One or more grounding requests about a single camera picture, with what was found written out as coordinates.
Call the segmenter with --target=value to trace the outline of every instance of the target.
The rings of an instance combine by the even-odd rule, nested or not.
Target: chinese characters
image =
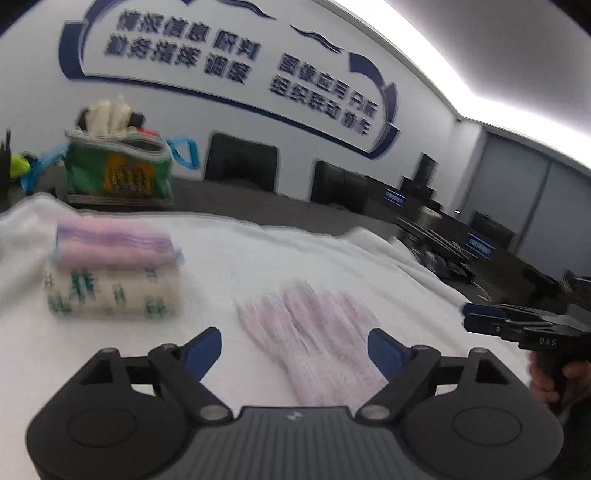
[[[277,68],[282,74],[275,75],[269,87],[274,94],[325,113],[360,135],[368,134],[371,127],[368,118],[375,117],[378,111],[377,103],[357,91],[351,92],[348,97],[349,85],[287,53],[283,54]],[[323,93],[316,92],[311,87],[322,90]],[[345,101],[344,110],[337,100]]]
[[[106,56],[150,59],[156,63],[184,65],[190,69],[197,67],[202,56],[202,50],[190,43],[207,43],[211,29],[202,22],[189,23],[184,18],[170,17],[165,20],[164,15],[154,12],[125,10],[119,16],[117,30],[118,33],[112,34],[107,42]],[[130,35],[134,32],[158,34],[165,38],[155,40],[144,35]],[[255,61],[261,44],[246,37],[241,38],[235,33],[219,30],[213,40],[213,48],[223,54],[234,54],[241,59]],[[244,84],[252,67],[220,53],[209,53],[203,71],[214,77]]]

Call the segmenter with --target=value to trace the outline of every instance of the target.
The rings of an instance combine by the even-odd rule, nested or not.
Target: yellow-green object
[[[13,153],[10,158],[10,178],[18,179],[24,174],[29,173],[31,166],[25,157]]]

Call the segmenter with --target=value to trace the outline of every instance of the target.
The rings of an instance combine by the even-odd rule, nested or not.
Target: hand
[[[572,362],[566,365],[562,373],[569,379],[567,395],[569,405],[578,403],[591,396],[591,364],[589,362]],[[556,403],[560,400],[554,391],[554,381],[540,368],[540,361],[536,352],[530,353],[530,390],[543,403]]]

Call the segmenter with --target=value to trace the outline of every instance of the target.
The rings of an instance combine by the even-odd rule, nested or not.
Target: packaged towels
[[[174,315],[179,256],[166,233],[125,219],[61,221],[43,275],[48,307],[66,315]]]
[[[62,315],[140,314],[168,317],[179,308],[176,264],[122,270],[59,268],[50,258],[43,275],[47,305]]]
[[[61,268],[133,269],[176,263],[166,233],[125,219],[81,216],[57,225],[54,259]]]

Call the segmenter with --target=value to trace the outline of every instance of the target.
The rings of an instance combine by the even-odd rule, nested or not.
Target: white tablecloth
[[[284,371],[253,344],[235,312],[236,302],[297,280],[350,292],[406,345],[428,344],[455,356],[484,346],[528,379],[525,355],[514,345],[464,331],[463,296],[421,267],[398,241],[389,244],[363,229],[334,238],[198,214],[136,215],[130,218],[169,232],[183,250],[179,317],[54,317],[40,275],[56,222],[67,215],[77,213],[39,195],[0,219],[0,478],[37,478],[24,443],[28,422],[106,346],[123,355],[145,355],[217,326],[222,356],[203,381],[208,388],[235,413],[244,404],[297,405]]]

